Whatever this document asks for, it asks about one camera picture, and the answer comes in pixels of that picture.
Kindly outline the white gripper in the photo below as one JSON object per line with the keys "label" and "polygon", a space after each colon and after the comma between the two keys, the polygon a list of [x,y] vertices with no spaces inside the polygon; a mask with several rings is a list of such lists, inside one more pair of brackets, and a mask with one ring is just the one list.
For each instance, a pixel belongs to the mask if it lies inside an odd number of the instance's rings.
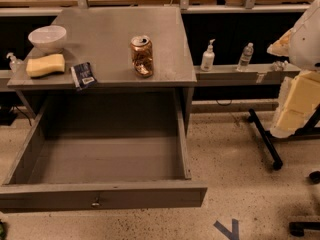
{"label": "white gripper", "polygon": [[320,0],[314,0],[291,30],[267,48],[301,69],[320,70]]}

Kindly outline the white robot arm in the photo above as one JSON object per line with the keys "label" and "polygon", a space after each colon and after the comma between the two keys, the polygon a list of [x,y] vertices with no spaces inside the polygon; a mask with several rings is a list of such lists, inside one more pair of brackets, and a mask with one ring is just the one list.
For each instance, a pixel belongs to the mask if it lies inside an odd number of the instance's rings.
{"label": "white robot arm", "polygon": [[284,78],[270,128],[272,136],[287,138],[306,125],[320,104],[320,0],[314,0],[267,52],[288,57],[300,69],[294,78]]}

